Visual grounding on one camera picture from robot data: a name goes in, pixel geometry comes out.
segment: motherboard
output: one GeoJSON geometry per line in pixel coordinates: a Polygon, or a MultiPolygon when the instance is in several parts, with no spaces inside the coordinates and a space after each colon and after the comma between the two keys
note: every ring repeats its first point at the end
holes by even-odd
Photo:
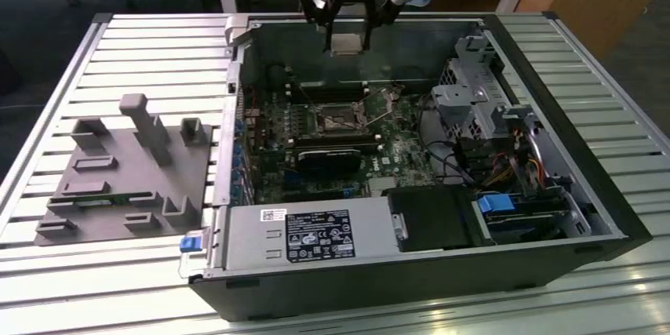
{"type": "Polygon", "coordinates": [[[246,129],[255,204],[382,196],[435,174],[418,141],[419,94],[395,82],[251,91],[246,129]]]}

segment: circuit board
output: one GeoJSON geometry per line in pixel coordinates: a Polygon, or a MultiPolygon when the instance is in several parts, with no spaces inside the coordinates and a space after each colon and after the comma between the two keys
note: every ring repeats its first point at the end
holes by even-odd
{"type": "Polygon", "coordinates": [[[251,165],[255,167],[255,204],[361,198],[379,196],[382,189],[433,184],[434,172],[422,151],[415,114],[419,97],[395,96],[389,85],[370,85],[369,95],[354,108],[365,106],[366,132],[378,136],[375,153],[363,154],[358,171],[335,179],[306,179],[294,169],[292,137],[313,135],[329,130],[358,133],[350,124],[354,120],[342,113],[347,104],[291,104],[290,98],[270,93],[263,101],[263,114],[247,126],[251,135],[251,165]],[[317,110],[331,111],[322,123],[317,110]]]}

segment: metal table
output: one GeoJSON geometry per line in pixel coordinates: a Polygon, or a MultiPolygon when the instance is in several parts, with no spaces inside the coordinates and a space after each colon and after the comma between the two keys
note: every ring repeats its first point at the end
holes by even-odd
{"type": "MultiPolygon", "coordinates": [[[[255,323],[226,322],[186,286],[180,237],[34,246],[36,222],[75,148],[67,135],[78,117],[130,127],[116,100],[143,92],[166,125],[192,116],[220,122],[231,53],[226,15],[100,17],[0,187],[0,333],[668,331],[670,143],[559,20],[517,14],[502,21],[656,237],[649,244],[542,288],[255,323]]],[[[507,73],[513,86],[517,79],[507,73]]],[[[211,161],[210,184],[215,171],[211,161]]],[[[208,186],[206,203],[211,198],[208,186]]]]}

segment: white label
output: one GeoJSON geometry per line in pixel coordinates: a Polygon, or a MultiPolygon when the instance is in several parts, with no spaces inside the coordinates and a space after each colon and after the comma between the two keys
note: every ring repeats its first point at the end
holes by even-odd
{"type": "Polygon", "coordinates": [[[262,209],[260,221],[284,221],[286,208],[262,209]]]}

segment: sticker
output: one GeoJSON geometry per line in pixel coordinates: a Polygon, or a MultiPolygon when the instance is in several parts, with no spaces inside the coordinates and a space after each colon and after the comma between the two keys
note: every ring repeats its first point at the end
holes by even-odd
{"type": "Polygon", "coordinates": [[[357,256],[349,209],[291,214],[284,209],[284,216],[288,262],[357,256]]]}
{"type": "Polygon", "coordinates": [[[286,208],[262,209],[260,221],[284,221],[286,208]]]}

